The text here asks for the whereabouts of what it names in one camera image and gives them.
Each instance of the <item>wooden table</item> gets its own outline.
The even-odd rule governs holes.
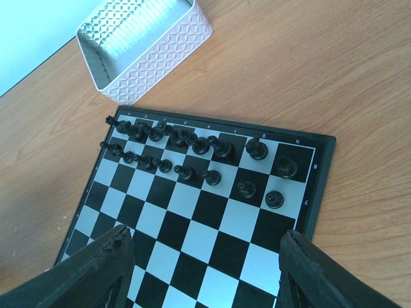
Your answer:
[[[198,2],[212,37],[138,106],[336,136],[314,243],[411,307],[411,2]],[[0,293],[53,265],[116,107],[74,40],[0,99]]]

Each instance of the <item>black object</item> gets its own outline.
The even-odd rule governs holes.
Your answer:
[[[159,168],[162,173],[169,173],[173,168],[173,164],[168,159],[153,158],[153,165]]]
[[[281,239],[279,264],[281,308],[400,308],[297,231]]]
[[[117,150],[122,150],[121,146],[117,143],[108,144],[105,141],[100,142],[100,147],[106,149],[107,151],[115,154]]]
[[[221,174],[217,170],[206,170],[201,174],[208,185],[214,186],[221,182]]]
[[[196,133],[188,130],[180,130],[180,139],[186,142],[187,145],[193,147],[193,152],[197,155],[204,155],[210,150],[210,144],[204,137],[198,137]]]
[[[147,133],[148,138],[150,138],[150,140],[154,142],[158,142],[164,137],[164,134],[162,133],[162,131],[154,127],[151,127],[147,123],[139,123],[139,126],[143,129],[143,131]]]
[[[163,132],[165,136],[170,136],[170,140],[176,146],[185,146],[184,140],[180,139],[179,132],[174,130],[172,125],[168,125],[166,122],[161,121],[157,124],[157,128]]]
[[[140,156],[138,154],[135,154],[133,160],[142,165],[146,170],[151,170],[154,167],[153,159],[148,155]]]
[[[269,191],[265,195],[265,203],[271,209],[279,209],[284,204],[284,196],[279,191]]]
[[[123,150],[117,150],[115,154],[121,157],[126,164],[131,164],[134,161],[134,153],[131,151],[124,152]]]
[[[268,155],[267,145],[261,142],[257,137],[254,137],[246,143],[245,151],[255,160],[263,160]]]
[[[0,307],[124,308],[133,269],[130,231],[119,225],[54,268],[0,296]]]
[[[288,157],[280,157],[277,160],[277,172],[282,178],[292,179],[297,174],[297,164]]]
[[[256,185],[250,181],[244,181],[244,182],[238,183],[237,188],[241,196],[244,198],[252,198],[256,194],[256,191],[257,191]]]
[[[225,158],[231,154],[232,144],[229,141],[222,141],[215,136],[209,136],[207,140],[210,142],[210,145],[214,148],[214,154],[217,157]]]
[[[185,181],[188,181],[194,175],[194,169],[192,167],[183,167],[180,165],[174,167],[174,172],[178,173],[179,177]]]

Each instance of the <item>black chess piece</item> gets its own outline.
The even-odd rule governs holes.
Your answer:
[[[137,162],[140,166],[143,166],[146,170],[151,170],[153,169],[153,159],[150,156],[141,156],[138,154],[135,154],[133,156],[133,161]]]
[[[275,164],[281,178],[292,179],[297,174],[297,163],[289,157],[279,157]]]
[[[119,133],[127,133],[127,126],[131,125],[130,121],[117,121],[111,115],[105,118],[105,122],[108,125],[114,126]]]
[[[215,136],[209,136],[207,140],[210,145],[214,148],[214,154],[217,157],[225,158],[228,157],[232,152],[232,144],[229,141],[223,141]]]
[[[151,141],[158,142],[164,137],[162,131],[151,127],[147,123],[139,123],[139,126],[143,129],[144,132],[147,133],[148,138],[150,138]]]
[[[270,191],[265,195],[265,203],[271,209],[279,209],[284,204],[284,196],[279,191]]]
[[[157,124],[157,129],[159,129],[165,136],[170,136],[170,140],[176,146],[185,146],[186,143],[184,140],[180,139],[179,132],[172,127],[172,125],[168,125],[164,121],[161,121]]]
[[[174,172],[178,173],[179,178],[185,181],[190,180],[194,175],[194,169],[192,167],[183,167],[180,165],[174,167]]]
[[[263,160],[268,155],[267,145],[254,137],[245,144],[245,151],[255,160]]]
[[[112,154],[115,154],[115,152],[117,150],[122,150],[122,148],[119,144],[117,144],[117,143],[108,144],[105,141],[100,142],[100,147],[102,149],[106,149],[107,151],[111,152]]]
[[[116,156],[121,157],[126,164],[131,164],[134,161],[134,153],[131,151],[124,152],[123,150],[117,150]]]
[[[204,137],[198,137],[196,133],[189,130],[180,130],[179,136],[188,146],[193,147],[193,152],[197,155],[204,155],[210,150],[208,140]]]
[[[217,170],[205,170],[201,173],[201,176],[210,186],[218,185],[221,182],[221,174]]]
[[[237,188],[241,196],[247,199],[252,198],[256,194],[256,191],[257,191],[256,185],[250,181],[238,183]]]
[[[135,140],[140,140],[146,135],[146,132],[139,125],[131,125],[131,123],[126,123],[124,131]]]
[[[173,164],[168,159],[159,160],[158,158],[153,158],[153,165],[159,168],[162,173],[168,173],[173,168]]]

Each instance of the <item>white wall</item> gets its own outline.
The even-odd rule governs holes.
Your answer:
[[[72,39],[101,0],[2,0],[0,96]]]

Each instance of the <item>chessboard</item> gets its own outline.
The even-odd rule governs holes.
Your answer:
[[[124,224],[126,308],[280,307],[280,240],[312,238],[336,139],[130,107],[106,123],[56,264]]]

